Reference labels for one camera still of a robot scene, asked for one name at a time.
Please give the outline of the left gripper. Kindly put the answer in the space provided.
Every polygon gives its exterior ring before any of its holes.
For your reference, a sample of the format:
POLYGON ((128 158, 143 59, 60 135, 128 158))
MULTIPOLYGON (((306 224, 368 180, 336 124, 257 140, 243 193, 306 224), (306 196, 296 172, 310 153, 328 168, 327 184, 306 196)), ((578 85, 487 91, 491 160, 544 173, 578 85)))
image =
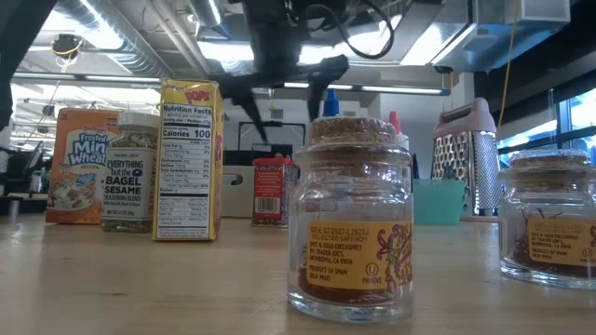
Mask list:
POLYGON ((323 92, 349 69, 345 55, 323 59, 318 64, 299 65, 306 31, 292 22, 284 0, 240 0, 248 25, 253 54, 252 74, 217 74, 222 98, 240 106, 261 139, 268 142, 263 120, 254 98, 254 87, 277 85, 307 78, 309 121, 319 116, 323 92))

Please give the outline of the red cap colouring bottle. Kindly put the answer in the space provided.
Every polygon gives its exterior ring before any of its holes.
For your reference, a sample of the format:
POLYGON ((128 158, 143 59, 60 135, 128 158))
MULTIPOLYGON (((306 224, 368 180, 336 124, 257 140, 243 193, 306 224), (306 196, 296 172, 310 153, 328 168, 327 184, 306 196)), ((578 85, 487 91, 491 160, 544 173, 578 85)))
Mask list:
POLYGON ((401 122, 397 112, 391 111, 389 113, 389 123, 395 128, 396 144, 409 151, 409 137, 402 132, 401 122))

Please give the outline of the orange Mini-Wheats cereal box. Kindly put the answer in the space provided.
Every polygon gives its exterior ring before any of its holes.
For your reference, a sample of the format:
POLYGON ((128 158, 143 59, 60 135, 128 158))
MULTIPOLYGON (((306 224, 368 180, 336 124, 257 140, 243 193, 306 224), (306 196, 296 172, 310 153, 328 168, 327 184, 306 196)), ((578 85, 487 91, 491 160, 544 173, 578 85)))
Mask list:
POLYGON ((106 152, 118 134, 117 110, 62 108, 49 171, 46 222, 98 224, 106 152))

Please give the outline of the blue cap colouring bottle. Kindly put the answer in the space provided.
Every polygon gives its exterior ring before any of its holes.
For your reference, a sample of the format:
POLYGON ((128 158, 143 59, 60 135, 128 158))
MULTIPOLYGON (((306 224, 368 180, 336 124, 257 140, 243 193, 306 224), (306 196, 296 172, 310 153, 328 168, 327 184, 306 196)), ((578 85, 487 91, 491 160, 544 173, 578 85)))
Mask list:
POLYGON ((340 114, 339 100, 336 97, 336 91, 333 88, 327 89, 326 99, 323 104, 323 117, 335 117, 340 114))

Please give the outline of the deep clear plastic bin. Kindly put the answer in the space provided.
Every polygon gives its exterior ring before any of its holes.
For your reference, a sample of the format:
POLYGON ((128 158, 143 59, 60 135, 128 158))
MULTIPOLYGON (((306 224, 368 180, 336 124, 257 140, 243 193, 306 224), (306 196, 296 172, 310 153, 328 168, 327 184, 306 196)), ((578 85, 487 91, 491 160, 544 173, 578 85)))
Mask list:
POLYGON ((253 166, 224 166, 222 215, 226 218, 251 218, 253 212, 253 166))

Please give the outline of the yellow Corn Pops box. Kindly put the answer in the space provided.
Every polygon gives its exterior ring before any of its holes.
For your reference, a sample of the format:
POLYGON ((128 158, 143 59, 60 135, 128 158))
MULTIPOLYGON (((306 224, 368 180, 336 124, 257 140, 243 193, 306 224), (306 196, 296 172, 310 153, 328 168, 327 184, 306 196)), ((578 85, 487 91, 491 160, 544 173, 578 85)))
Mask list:
POLYGON ((213 241, 222 220, 224 110, 211 81, 163 79, 155 241, 213 241))

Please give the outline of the ceiling light bar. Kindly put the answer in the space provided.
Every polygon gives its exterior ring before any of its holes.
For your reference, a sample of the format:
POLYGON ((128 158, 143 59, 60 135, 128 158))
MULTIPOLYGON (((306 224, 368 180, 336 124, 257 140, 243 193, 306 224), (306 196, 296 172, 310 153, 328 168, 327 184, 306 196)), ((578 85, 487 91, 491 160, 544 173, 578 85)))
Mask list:
MULTIPOLYGON (((19 80, 56 80, 56 81, 74 81, 74 82, 92 82, 106 84, 127 84, 127 85, 145 85, 158 86, 160 79, 156 77, 139 76, 119 76, 119 75, 97 75, 97 74, 60 74, 60 73, 39 73, 39 72, 16 72, 14 79, 19 80)), ((403 86, 373 86, 373 85, 350 85, 350 84, 330 84, 329 88, 340 91, 387 93, 387 94, 407 94, 407 95, 428 95, 428 96, 447 96, 450 90, 447 88, 429 88, 429 87, 403 87, 403 86)))

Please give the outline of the bagel seasoning jar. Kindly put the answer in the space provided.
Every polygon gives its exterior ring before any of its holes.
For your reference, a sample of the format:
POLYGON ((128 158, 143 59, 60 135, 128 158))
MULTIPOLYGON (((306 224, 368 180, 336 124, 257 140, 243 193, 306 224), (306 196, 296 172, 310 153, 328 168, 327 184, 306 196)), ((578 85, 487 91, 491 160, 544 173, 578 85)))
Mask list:
POLYGON ((149 233, 153 228, 159 117, 123 112, 109 142, 102 179, 105 232, 149 233))

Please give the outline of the cork-lid saffron jar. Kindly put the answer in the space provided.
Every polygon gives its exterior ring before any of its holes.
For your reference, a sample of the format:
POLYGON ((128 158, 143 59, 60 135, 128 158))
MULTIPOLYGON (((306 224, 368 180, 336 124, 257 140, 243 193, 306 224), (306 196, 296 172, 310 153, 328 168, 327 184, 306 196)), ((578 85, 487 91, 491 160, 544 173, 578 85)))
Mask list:
POLYGON ((410 155, 396 129, 371 117, 321 117, 294 156, 287 295, 297 310, 389 323, 413 309, 410 155))
POLYGON ((579 149, 526 150, 499 172, 501 273, 596 290, 596 166, 579 149))

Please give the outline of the teal plastic bin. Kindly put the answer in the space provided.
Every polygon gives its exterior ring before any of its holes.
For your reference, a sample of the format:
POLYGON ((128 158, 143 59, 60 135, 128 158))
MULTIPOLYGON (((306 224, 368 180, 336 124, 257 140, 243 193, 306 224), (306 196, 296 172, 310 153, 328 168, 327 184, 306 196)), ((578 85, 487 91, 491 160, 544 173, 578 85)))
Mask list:
POLYGON ((413 224, 455 226, 463 213, 465 183, 458 180, 414 180, 413 224))

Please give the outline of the grey ceiling air unit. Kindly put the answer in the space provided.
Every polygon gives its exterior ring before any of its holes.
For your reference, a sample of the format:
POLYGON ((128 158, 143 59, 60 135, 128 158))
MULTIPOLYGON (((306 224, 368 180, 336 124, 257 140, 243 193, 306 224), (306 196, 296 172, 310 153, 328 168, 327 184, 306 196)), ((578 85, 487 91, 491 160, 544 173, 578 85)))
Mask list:
POLYGON ((431 61, 458 72, 489 72, 571 21, 571 0, 470 0, 472 21, 431 61))

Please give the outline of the black ceiling device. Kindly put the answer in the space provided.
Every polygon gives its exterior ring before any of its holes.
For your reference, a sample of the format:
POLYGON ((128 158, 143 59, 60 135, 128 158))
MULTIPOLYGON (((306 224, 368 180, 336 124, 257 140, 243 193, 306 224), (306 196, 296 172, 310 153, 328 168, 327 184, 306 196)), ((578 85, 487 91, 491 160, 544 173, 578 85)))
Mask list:
POLYGON ((59 58, 74 60, 83 44, 84 40, 74 34, 60 33, 58 38, 50 43, 50 49, 59 58))

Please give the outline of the window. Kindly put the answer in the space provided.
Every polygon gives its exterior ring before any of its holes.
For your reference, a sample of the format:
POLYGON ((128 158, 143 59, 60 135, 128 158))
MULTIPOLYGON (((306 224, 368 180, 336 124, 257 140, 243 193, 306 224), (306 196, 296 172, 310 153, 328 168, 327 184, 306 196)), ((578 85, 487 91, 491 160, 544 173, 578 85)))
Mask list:
POLYGON ((499 164, 510 166, 510 159, 523 150, 577 149, 596 165, 596 87, 566 100, 554 101, 553 91, 547 107, 518 120, 505 123, 497 133, 499 164))

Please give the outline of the black background frame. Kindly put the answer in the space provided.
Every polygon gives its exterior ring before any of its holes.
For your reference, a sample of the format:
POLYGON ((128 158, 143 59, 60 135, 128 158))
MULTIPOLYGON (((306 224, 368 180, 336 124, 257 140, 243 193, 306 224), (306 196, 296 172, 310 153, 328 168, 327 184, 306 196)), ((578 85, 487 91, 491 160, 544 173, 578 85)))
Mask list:
POLYGON ((305 145, 305 124, 264 121, 263 126, 267 141, 262 139, 260 132, 252 122, 240 122, 237 134, 238 149, 286 156, 293 155, 297 149, 305 145))

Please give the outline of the silver ventilation duct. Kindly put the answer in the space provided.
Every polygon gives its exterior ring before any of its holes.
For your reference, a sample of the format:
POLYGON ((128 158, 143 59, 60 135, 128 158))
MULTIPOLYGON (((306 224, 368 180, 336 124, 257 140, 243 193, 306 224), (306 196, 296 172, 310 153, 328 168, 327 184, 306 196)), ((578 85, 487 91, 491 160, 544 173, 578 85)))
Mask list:
POLYGON ((110 0, 58 0, 46 22, 46 31, 72 32, 129 73, 164 77, 170 67, 110 0))

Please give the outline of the pink-handled box grater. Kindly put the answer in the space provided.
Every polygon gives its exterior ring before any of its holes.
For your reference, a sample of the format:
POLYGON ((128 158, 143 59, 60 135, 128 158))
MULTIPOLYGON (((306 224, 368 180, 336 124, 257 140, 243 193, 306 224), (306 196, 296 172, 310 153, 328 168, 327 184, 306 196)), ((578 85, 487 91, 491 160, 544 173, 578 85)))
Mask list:
POLYGON ((465 184, 462 218, 488 221, 497 215, 503 186, 496 125, 484 98, 440 114, 433 132, 431 178, 465 184))

